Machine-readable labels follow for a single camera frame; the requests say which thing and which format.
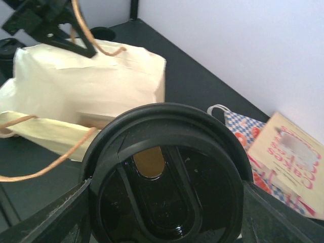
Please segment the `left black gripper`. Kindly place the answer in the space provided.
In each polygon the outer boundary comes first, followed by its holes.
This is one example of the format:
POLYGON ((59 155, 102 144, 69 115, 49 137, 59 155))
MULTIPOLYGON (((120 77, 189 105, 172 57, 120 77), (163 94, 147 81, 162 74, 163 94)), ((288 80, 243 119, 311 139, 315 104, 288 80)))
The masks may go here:
POLYGON ((14 36, 23 30, 32 38, 47 37, 46 44, 81 56, 97 54, 73 15, 71 1, 4 1, 13 11, 2 29, 14 36))

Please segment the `black cup lid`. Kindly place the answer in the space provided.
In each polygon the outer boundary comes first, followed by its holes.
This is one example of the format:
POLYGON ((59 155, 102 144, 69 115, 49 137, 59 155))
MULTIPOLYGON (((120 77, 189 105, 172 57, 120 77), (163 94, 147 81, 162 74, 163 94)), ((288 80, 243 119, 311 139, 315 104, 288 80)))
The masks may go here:
POLYGON ((82 179, 98 242, 234 242, 240 235, 247 154, 220 121, 197 108, 144 105, 91 142, 82 179))

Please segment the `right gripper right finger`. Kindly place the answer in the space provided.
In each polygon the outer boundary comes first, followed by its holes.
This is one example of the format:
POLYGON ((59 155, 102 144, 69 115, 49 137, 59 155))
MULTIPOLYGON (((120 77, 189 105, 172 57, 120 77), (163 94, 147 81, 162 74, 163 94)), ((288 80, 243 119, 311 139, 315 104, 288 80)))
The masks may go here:
POLYGON ((243 242, 323 242, 323 221, 289 208, 251 182, 244 182, 243 242))

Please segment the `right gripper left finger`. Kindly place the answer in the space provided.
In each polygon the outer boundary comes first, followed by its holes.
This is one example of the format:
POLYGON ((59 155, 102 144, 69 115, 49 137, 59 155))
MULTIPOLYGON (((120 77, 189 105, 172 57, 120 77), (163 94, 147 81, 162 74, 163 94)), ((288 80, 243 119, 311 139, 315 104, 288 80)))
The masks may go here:
POLYGON ((1 242, 89 242, 91 179, 1 233, 1 242))

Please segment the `kraft paper bag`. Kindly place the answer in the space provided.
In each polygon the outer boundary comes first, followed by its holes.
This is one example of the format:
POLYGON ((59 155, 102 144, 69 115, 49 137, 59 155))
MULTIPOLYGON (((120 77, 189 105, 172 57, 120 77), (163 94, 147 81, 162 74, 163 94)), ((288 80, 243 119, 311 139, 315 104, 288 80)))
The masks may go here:
POLYGON ((97 54, 87 58, 46 44, 17 49, 13 77, 1 86, 1 137, 21 136, 59 157, 25 176, 39 177, 66 159, 81 161, 94 137, 120 114, 165 101, 166 60, 143 47, 94 39, 71 1, 73 15, 97 54))

